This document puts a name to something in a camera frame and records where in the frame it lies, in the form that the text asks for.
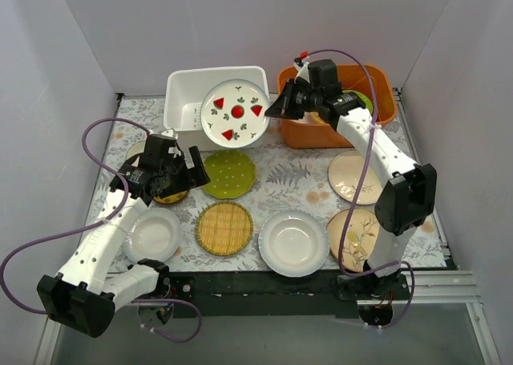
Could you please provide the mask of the green dotted scalloped plate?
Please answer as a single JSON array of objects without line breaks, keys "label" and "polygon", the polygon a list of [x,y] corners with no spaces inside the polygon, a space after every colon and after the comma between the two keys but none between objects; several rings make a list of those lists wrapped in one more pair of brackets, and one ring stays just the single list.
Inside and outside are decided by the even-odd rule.
[{"label": "green dotted scalloped plate", "polygon": [[204,160],[210,182],[204,192],[216,199],[235,199],[250,191],[256,180],[256,166],[238,150],[214,152]]}]

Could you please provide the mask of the white watermelon pattern plate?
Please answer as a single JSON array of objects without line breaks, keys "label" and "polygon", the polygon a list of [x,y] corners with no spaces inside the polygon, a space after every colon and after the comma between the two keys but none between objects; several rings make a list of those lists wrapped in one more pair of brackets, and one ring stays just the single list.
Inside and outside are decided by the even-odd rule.
[{"label": "white watermelon pattern plate", "polygon": [[231,79],[217,84],[205,97],[200,122],[205,135],[222,148],[247,148],[266,132],[268,95],[255,83]]}]

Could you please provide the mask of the beige bird pattern plate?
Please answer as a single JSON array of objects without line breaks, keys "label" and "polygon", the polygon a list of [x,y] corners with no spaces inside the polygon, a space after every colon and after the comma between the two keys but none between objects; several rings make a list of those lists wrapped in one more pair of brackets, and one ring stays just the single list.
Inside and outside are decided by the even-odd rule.
[{"label": "beige bird pattern plate", "polygon": [[[336,214],[327,225],[329,247],[335,260],[338,259],[341,233],[349,210]],[[379,232],[378,220],[366,209],[355,209],[350,218],[342,250],[342,264],[346,270],[361,273],[364,263],[371,255]]]}]

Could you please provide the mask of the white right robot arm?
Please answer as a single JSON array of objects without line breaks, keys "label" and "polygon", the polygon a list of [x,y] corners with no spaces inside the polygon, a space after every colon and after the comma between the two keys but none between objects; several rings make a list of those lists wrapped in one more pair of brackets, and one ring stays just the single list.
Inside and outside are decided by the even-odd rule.
[{"label": "white right robot arm", "polygon": [[376,122],[378,111],[369,110],[355,93],[345,93],[330,59],[294,60],[297,74],[289,79],[265,114],[299,120],[316,112],[364,157],[364,167],[376,174],[382,193],[374,206],[380,225],[373,252],[366,260],[364,292],[384,297],[392,288],[391,274],[400,269],[410,238],[433,213],[437,173],[431,164],[408,157]]}]

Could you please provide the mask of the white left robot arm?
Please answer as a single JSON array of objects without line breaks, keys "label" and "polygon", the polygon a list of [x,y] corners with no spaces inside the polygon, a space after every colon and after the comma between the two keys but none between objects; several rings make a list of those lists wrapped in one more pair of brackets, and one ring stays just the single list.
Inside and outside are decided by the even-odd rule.
[{"label": "white left robot arm", "polygon": [[191,146],[188,152],[192,167],[186,165],[175,138],[153,134],[139,156],[122,164],[110,184],[99,225],[86,233],[55,276],[45,275],[37,285],[50,319],[97,338],[121,307],[140,297],[160,301],[169,295],[170,270],[161,258],[143,258],[114,278],[107,273],[154,198],[209,183],[198,147]]}]

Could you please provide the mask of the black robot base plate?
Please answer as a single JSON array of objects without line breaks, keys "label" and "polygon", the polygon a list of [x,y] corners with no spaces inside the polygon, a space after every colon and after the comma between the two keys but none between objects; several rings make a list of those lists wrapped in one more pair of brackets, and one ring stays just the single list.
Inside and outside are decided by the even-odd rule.
[{"label": "black robot base plate", "polygon": [[302,278],[270,271],[178,272],[164,288],[138,302],[167,305],[174,299],[195,305],[204,317],[331,316],[357,318],[358,303],[383,301],[388,306],[410,296],[406,276],[370,289],[370,278],[345,278],[336,270],[319,270]]}]

